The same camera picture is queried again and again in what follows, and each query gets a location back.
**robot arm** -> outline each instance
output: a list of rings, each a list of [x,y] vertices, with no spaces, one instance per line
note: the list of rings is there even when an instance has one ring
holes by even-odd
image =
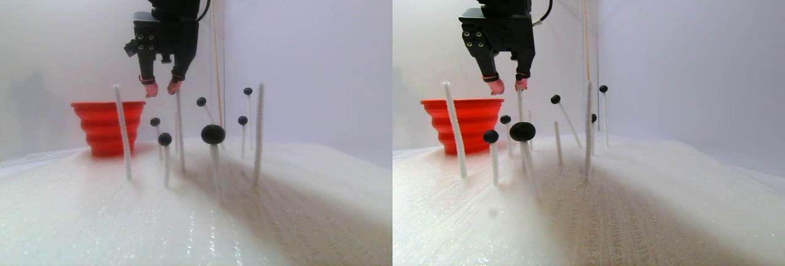
[[[462,23],[463,43],[477,60],[483,81],[491,87],[491,94],[504,93],[504,84],[496,72],[494,58],[499,52],[510,52],[518,62],[516,90],[527,89],[532,61],[535,57],[532,0],[477,0],[482,8],[468,9],[459,20]]]
[[[204,13],[199,13],[199,0],[149,0],[151,12],[134,14],[135,38],[125,46],[128,56],[137,55],[141,75],[139,81],[145,86],[147,97],[158,94],[158,84],[153,75],[153,62],[161,55],[161,63],[172,62],[172,79],[167,92],[174,94],[185,80],[185,73],[196,56],[199,38],[199,20],[207,13],[208,0]]]

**black sphere on stick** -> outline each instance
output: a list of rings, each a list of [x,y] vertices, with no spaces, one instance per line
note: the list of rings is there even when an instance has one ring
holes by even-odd
[[[208,145],[218,145],[219,143],[224,142],[225,138],[226,132],[221,126],[208,125],[204,126],[202,129],[202,140]]]
[[[530,141],[535,138],[535,134],[537,134],[537,129],[527,121],[519,121],[510,128],[510,137],[515,141]]]
[[[163,132],[163,134],[161,134],[158,137],[158,144],[159,145],[168,146],[170,143],[172,143],[172,136],[169,135],[167,132]]]
[[[483,140],[487,143],[494,143],[496,140],[499,140],[499,133],[496,131],[486,131],[483,134]]]

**red collapsible bowl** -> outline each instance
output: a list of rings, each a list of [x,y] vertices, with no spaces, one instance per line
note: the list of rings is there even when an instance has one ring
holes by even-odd
[[[145,101],[123,102],[123,113],[126,117],[126,130],[131,151],[137,140],[137,128],[145,108]],[[76,115],[82,120],[87,145],[93,156],[113,157],[123,155],[123,135],[120,134],[120,119],[117,115],[117,104],[108,102],[72,103]]]
[[[466,154],[488,149],[483,134],[496,126],[503,101],[504,99],[501,98],[454,100]],[[431,125],[439,132],[439,142],[444,146],[444,153],[457,154],[455,136],[446,110],[446,100],[423,100],[420,104],[424,106],[428,115],[431,115]]]

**white rod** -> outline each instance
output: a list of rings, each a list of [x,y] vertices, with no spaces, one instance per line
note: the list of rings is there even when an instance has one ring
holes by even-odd
[[[177,129],[180,129],[180,114],[177,111],[174,112],[174,152],[180,154],[180,141],[177,138],[180,138],[180,133]]]
[[[123,99],[120,98],[120,85],[118,84],[115,84],[115,103],[117,104],[117,118],[120,120],[120,136],[123,137],[123,160],[126,162],[126,179],[131,180],[131,145],[128,143],[126,112],[123,110]]]
[[[218,194],[218,201],[221,202],[224,198],[221,195],[221,180],[218,179],[218,145],[210,145],[210,155],[213,158],[213,182],[215,183],[215,191]]]
[[[207,111],[207,117],[210,117],[210,124],[215,125],[215,120],[213,120],[213,115],[210,114],[210,109],[207,108],[207,104],[202,107],[204,107],[204,111]]]
[[[161,136],[161,131],[157,126],[155,126],[155,135],[156,140]],[[163,146],[161,145],[158,146],[158,159],[163,160]]]
[[[507,127],[507,154],[512,158],[513,157],[513,143],[515,142],[515,140],[513,140],[513,138],[510,137],[510,123],[507,123],[504,126]]]
[[[493,185],[499,185],[499,152],[496,143],[491,143],[491,164],[493,165]]]
[[[602,93],[602,131],[605,133],[605,148],[611,147],[611,140],[608,139],[608,97]]]
[[[524,90],[516,93],[518,93],[518,121],[524,121]]]
[[[591,168],[591,152],[592,147],[594,146],[594,142],[592,142],[592,123],[591,123],[591,100],[592,97],[592,89],[591,89],[591,81],[586,81],[586,91],[588,92],[586,95],[586,162],[585,166],[583,167],[583,182],[589,181],[589,168]]]
[[[259,83],[259,97],[256,106],[256,159],[253,161],[253,187],[259,185],[259,174],[261,173],[261,118],[264,107],[264,84]]]
[[[166,173],[163,176],[163,187],[168,188],[169,187],[169,146],[163,147],[163,153],[166,154],[166,157],[163,159],[163,168]]]
[[[561,136],[559,135],[559,123],[558,123],[558,121],[555,121],[553,123],[553,129],[556,130],[556,151],[559,154],[559,165],[563,165],[563,162],[561,161]]]
[[[567,111],[564,111],[564,106],[561,105],[561,103],[559,103],[559,107],[561,107],[561,112],[564,113],[564,118],[567,119],[567,124],[569,124],[570,126],[570,129],[572,131],[572,136],[575,137],[575,142],[578,143],[578,148],[583,148],[583,145],[581,145],[581,140],[578,139],[578,133],[575,132],[575,126],[572,126],[572,121],[570,120],[570,117],[567,115]]]
[[[524,162],[527,163],[527,175],[526,177],[529,178],[529,185],[532,185],[532,190],[535,193],[535,198],[539,200],[539,185],[537,184],[537,176],[535,173],[535,163],[532,159],[532,152],[529,151],[529,143],[524,141],[521,143],[523,147],[521,148],[522,151],[525,151],[524,154]]]
[[[245,125],[243,125],[243,151],[240,152],[240,158],[245,159]]]
[[[450,83],[443,82],[444,94],[446,95],[446,110],[450,115],[450,125],[452,125],[452,132],[455,136],[455,146],[458,149],[458,163],[461,169],[461,177],[466,178],[466,151],[463,149],[463,136],[461,135],[461,127],[458,123],[458,113],[455,112],[455,101],[452,99],[452,92],[450,91]]]
[[[246,95],[246,97],[248,97],[248,114],[246,115],[246,117],[248,118],[248,148],[253,150],[253,140],[250,137],[250,134],[253,133],[253,127],[250,124],[250,118],[251,118],[251,116],[250,116],[250,95]]]
[[[177,145],[180,146],[180,170],[185,171],[185,145],[183,145],[183,112],[180,107],[180,89],[174,93],[177,101]]]
[[[532,110],[529,110],[529,122],[533,124],[533,122],[532,122]],[[535,139],[534,138],[532,138],[532,140],[529,141],[529,150],[530,151],[534,151],[535,150]]]

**white backdrop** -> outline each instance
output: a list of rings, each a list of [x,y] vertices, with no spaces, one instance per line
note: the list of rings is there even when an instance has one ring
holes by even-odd
[[[614,134],[785,176],[785,2],[600,0]]]
[[[241,133],[243,88],[264,82],[265,141],[322,143],[390,166],[391,0],[226,4],[228,132]]]
[[[134,12],[150,9],[147,0],[0,0],[0,162],[86,146],[70,104],[114,101],[112,84],[120,84],[124,101],[145,100],[137,58],[128,58],[123,45],[134,38]],[[183,84],[188,137],[209,122],[196,107],[197,97],[206,97],[218,114],[210,103],[216,91],[209,16],[201,22],[199,50]],[[157,61],[159,97],[147,100],[138,140],[155,139],[148,125],[154,116],[173,131],[174,97],[166,94],[171,66]]]
[[[532,16],[545,13],[548,0],[532,0]],[[592,78],[597,81],[597,0],[587,0],[589,20],[589,62]],[[419,103],[423,99],[443,99],[442,81],[450,81],[456,98],[491,97],[482,81],[477,62],[463,46],[458,16],[475,0],[393,0],[393,92],[395,123],[393,148],[396,150],[440,145],[430,117]],[[583,132],[583,92],[586,64],[583,56],[583,14],[581,0],[554,0],[553,10],[542,25],[535,27],[536,56],[532,65],[529,90],[525,93],[527,109],[533,111],[533,123],[539,136],[553,135],[553,121],[560,121],[562,134],[569,127],[557,106],[550,104],[553,94],[560,94],[562,104]],[[516,63],[510,53],[496,58],[499,74],[505,81],[505,104],[500,115],[516,118],[513,90]]]

